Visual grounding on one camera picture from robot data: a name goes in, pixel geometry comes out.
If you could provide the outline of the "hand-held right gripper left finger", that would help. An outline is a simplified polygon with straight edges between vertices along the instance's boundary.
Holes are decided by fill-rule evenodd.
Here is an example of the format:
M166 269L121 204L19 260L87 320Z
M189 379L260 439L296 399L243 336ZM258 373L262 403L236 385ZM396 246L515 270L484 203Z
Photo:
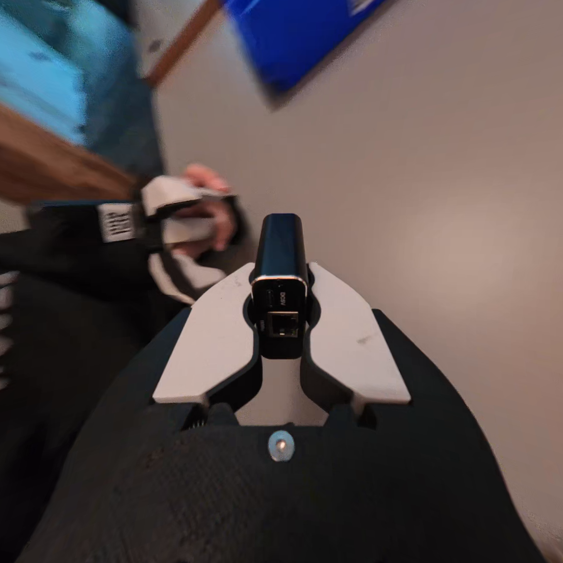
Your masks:
M237 412L261 389L259 338L248 310L248 263L191 307L152 399L158 404L228 404Z

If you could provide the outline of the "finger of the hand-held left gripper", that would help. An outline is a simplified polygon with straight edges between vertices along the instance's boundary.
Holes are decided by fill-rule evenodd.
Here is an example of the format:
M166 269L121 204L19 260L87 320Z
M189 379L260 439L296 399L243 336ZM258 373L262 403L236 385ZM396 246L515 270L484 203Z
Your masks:
M211 287L226 278L222 270L202 266L185 255L151 253L147 263L149 274L159 291L187 306L192 306Z
M140 190L144 217L211 217L206 207L212 203L235 209L236 196L171 176L158 176Z

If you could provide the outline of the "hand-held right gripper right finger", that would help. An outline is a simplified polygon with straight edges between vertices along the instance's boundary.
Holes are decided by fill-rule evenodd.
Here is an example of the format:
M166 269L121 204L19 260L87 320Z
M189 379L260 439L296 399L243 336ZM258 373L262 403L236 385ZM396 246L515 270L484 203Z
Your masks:
M300 385L324 412L347 405L359 417L371 404L407 405L411 394L369 303L317 262L308 264L311 310Z

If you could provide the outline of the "black network adapter box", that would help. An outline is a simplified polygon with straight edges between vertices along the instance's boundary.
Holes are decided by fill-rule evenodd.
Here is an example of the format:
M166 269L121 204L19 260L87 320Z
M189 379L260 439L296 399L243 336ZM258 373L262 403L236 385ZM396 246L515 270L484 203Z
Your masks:
M269 360L299 358L309 279L298 215L273 213L264 218L250 286L260 354Z

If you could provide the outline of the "blue storage bin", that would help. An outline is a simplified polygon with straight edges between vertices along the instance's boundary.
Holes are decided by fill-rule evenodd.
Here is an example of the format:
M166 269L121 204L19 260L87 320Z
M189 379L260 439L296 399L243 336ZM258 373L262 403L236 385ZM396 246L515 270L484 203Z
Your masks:
M264 87L290 91L384 1L225 1Z

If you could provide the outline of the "grey desk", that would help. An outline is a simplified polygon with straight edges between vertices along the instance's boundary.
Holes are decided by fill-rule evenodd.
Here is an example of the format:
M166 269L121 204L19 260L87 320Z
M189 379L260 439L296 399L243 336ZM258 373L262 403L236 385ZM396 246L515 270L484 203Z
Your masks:
M157 87L222 175L448 377L562 562L562 1L394 1L280 104L220 11Z

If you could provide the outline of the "person's left hand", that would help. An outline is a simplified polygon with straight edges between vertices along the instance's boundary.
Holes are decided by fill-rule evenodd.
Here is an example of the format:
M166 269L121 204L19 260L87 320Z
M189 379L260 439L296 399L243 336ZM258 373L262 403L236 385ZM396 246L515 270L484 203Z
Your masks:
M222 196L231 192L230 184L215 170L205 165L192 163L184 171L184 177L197 187L204 187L217 191ZM215 230L207 239L176 243L171 247L172 253L188 256L197 260L201 255L210 250L221 252L225 250L236 230L236 220L231 207L225 198L213 201L200 201L191 207L177 212L180 217L212 218Z

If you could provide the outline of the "grey table with wooden edge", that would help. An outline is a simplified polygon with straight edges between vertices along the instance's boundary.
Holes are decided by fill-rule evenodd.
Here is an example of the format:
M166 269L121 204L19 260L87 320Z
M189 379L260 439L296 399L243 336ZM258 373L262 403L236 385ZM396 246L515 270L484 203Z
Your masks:
M157 88L222 9L222 1L131 1L139 74Z

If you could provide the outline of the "wooden post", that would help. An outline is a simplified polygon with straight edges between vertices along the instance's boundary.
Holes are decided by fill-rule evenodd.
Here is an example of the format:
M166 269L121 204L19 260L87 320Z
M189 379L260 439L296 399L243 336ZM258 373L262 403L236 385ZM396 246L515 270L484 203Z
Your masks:
M1 198L35 201L125 201L138 177L71 145L1 105Z

